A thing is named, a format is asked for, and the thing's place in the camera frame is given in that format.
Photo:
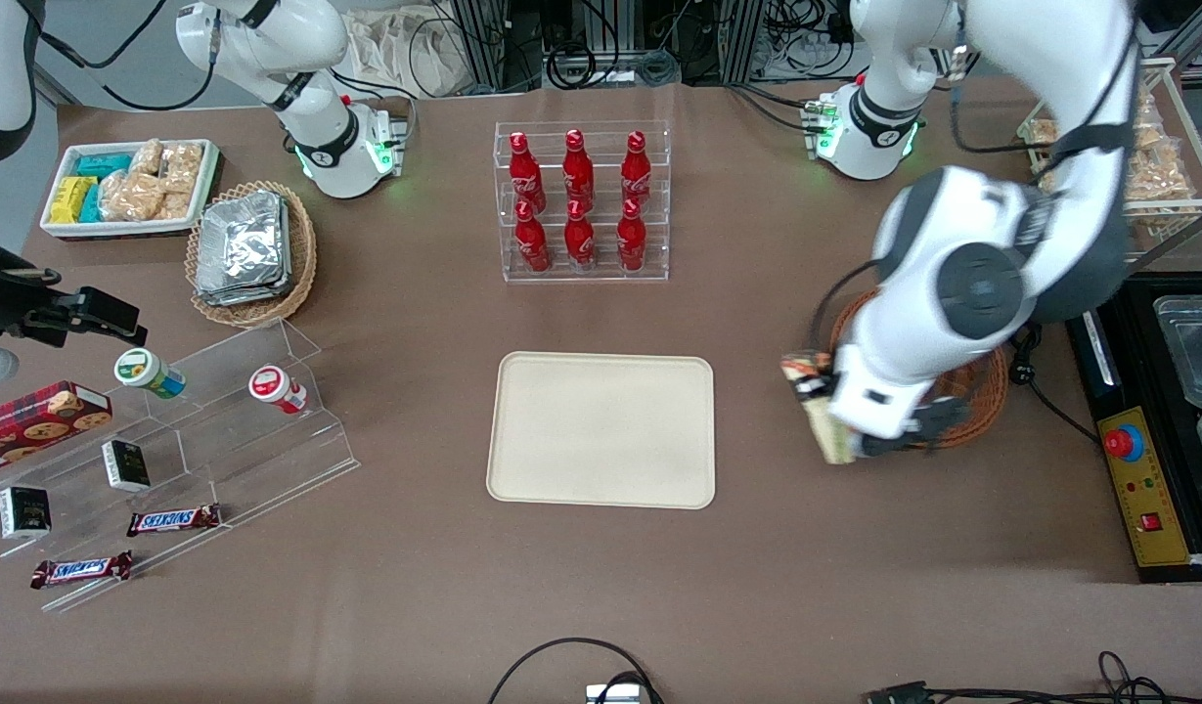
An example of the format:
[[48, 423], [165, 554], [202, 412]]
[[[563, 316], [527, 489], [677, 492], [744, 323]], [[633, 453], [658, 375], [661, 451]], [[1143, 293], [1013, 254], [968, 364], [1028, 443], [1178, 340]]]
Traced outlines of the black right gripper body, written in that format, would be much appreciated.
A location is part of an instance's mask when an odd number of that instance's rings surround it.
[[69, 334], [81, 329], [63, 303], [66, 296], [52, 290], [60, 281], [55, 269], [32, 266], [0, 245], [0, 338], [8, 334], [64, 347]]

